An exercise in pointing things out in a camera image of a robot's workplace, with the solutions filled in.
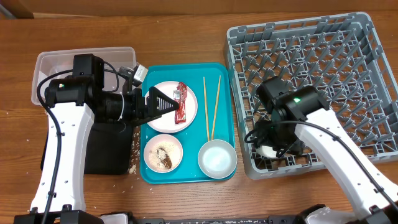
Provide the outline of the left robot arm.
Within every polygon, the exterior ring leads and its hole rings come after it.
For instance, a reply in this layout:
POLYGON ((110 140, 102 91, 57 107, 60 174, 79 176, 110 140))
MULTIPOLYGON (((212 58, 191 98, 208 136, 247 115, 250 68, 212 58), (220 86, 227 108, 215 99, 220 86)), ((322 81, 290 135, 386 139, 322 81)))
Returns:
POLYGON ((83 178, 86 149, 95 119, 122 121, 132 126, 160 118, 179 108, 156 87, 143 97, 139 84, 147 69, 110 67, 108 72, 125 79, 122 92, 104 90, 107 62, 93 54, 78 54, 69 70, 44 78, 36 89, 49 118, 40 185, 29 213, 14 223, 103 223, 103 217, 85 211, 83 178))

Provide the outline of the brown food piece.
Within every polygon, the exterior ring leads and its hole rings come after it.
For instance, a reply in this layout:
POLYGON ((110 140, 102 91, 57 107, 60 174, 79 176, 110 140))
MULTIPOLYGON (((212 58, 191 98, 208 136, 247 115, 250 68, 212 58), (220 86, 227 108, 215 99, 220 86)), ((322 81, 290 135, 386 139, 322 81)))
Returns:
POLYGON ((172 161, 164 148, 162 147, 158 148, 157 155, 166 169, 172 168, 172 161))

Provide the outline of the small pink bowl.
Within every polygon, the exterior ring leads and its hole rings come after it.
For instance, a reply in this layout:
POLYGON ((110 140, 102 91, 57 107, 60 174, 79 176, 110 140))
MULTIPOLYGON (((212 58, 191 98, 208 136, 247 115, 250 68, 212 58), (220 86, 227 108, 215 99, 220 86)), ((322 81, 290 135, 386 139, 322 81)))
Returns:
POLYGON ((174 136, 159 134, 147 142, 143 156, 150 170, 164 174, 180 165, 183 159, 183 147, 174 136))

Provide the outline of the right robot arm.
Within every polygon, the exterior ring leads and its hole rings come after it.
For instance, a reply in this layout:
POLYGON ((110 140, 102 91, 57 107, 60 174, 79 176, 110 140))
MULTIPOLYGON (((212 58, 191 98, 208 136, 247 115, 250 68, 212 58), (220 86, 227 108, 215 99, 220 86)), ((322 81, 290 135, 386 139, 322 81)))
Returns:
POLYGON ((281 157, 304 143, 321 159, 353 208, 349 213, 314 205, 299 213, 294 223, 397 223, 397 185, 363 154, 315 87, 292 91, 274 77, 262 82, 256 95, 271 120, 257 121, 245 143, 268 158, 281 157))

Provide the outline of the pile of rice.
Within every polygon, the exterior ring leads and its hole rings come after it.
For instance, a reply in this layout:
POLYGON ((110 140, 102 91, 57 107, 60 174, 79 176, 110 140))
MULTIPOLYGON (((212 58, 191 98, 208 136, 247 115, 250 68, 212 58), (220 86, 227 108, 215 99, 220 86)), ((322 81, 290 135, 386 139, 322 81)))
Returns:
POLYGON ((149 151, 149 164, 156 172, 168 172, 176 168, 182 159, 180 147, 173 142, 162 141, 149 151))

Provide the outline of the red snack wrapper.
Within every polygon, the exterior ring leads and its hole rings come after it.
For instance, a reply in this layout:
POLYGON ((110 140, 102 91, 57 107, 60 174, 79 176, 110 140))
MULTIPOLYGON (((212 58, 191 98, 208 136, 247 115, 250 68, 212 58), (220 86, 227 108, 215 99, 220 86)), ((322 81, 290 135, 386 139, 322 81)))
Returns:
POLYGON ((186 84, 179 82, 177 89, 174 90, 174 100, 178 103, 178 109, 175 111, 175 124, 186 122, 185 100, 187 98, 186 84))

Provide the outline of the white paper cup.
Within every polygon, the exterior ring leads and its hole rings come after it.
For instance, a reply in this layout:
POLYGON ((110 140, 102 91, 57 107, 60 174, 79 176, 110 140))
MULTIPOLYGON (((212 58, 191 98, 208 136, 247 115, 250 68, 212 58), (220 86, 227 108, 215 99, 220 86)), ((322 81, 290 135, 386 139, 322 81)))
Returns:
POLYGON ((270 158, 270 159, 277 158, 277 152, 275 150, 273 150, 273 147, 271 147, 271 146, 262 145, 262 146, 256 148, 256 152, 262 157, 266 157, 266 158, 270 158))

